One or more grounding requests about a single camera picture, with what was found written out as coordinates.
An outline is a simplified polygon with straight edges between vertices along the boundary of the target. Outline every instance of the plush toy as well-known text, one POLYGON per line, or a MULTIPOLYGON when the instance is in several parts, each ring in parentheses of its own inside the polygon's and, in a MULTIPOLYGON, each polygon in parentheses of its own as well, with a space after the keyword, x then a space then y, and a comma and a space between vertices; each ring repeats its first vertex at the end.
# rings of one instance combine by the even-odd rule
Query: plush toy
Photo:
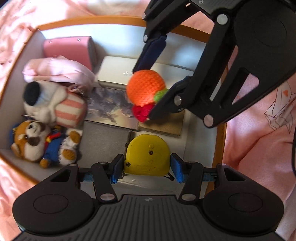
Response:
POLYGON ((140 70, 134 73, 126 87, 130 101, 134 104, 134 116, 145 122, 154 105, 160 101, 168 89, 163 78, 153 70, 140 70))
POLYGON ((81 136, 78 131, 62 132, 62 127, 50 128, 39 121, 27 120, 11 131, 13 153, 30 162, 40 162, 47 168, 51 163, 64 166, 76 161, 76 148, 81 136))
POLYGON ((85 101, 55 82, 38 80, 28 83, 23 98, 27 115, 51 126, 74 128, 86 114, 85 101))

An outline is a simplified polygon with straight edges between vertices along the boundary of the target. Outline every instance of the orange crochet ball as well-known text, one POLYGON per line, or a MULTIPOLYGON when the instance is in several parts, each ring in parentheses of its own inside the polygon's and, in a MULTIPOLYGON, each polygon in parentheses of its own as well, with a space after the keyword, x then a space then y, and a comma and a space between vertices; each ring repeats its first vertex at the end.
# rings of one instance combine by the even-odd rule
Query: orange crochet ball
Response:
POLYGON ((143 107, 144 105, 154 103, 154 95, 164 88, 165 82, 157 72, 153 70, 140 70, 131 77, 126 87, 126 92, 134 105, 143 107))

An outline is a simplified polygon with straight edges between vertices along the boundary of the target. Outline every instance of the knitted orange toy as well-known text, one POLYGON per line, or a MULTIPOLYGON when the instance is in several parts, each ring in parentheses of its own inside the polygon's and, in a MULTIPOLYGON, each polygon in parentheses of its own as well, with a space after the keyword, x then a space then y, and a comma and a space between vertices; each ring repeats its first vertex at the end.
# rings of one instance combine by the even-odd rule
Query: knitted orange toy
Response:
POLYGON ((135 105, 135 117, 144 122, 149 112, 167 92, 163 78, 153 70, 140 70, 131 77, 126 92, 130 101, 135 105))

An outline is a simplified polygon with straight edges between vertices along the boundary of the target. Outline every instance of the picture with anime illustration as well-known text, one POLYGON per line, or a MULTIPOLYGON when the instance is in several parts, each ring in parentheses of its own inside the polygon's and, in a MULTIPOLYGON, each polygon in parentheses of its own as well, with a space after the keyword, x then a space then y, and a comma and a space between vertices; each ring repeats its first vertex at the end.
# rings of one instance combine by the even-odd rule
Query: picture with anime illustration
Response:
POLYGON ((137 130, 132 107, 125 91, 97 87, 91 93, 86 120, 137 130))

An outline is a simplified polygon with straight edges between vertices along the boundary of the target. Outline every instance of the line drawing on fabric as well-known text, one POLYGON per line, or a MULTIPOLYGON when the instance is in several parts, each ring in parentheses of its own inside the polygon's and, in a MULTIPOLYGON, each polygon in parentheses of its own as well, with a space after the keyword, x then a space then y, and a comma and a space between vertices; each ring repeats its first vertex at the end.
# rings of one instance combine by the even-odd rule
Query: line drawing on fabric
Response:
POLYGON ((277 88, 276 99, 265 112, 265 117, 268 120, 269 126, 276 130, 282 126, 286 126, 288 132, 291 133, 293 126, 293 117, 291 114, 294 108, 293 101, 296 98, 296 93, 292 93, 288 81, 284 82, 277 88))

